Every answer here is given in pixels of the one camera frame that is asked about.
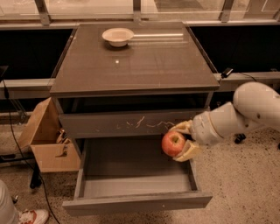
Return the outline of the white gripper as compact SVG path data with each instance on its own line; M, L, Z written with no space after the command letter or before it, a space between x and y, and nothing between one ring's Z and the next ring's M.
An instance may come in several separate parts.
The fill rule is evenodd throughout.
M209 112L196 115L192 121L180 122L170 128L170 131L177 131L187 135L191 134L192 139L199 144L214 145L218 143L218 136L210 121ZM183 150L172 159L177 162L185 162L201 153L201 148L196 142L187 140Z

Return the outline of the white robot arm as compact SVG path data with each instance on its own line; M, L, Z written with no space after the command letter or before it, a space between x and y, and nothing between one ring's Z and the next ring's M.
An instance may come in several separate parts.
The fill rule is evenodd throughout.
M185 162L201 152L204 145L215 145L232 134L263 127L280 130L280 94L260 82L247 82L234 91L232 102L171 128L192 137L173 159Z

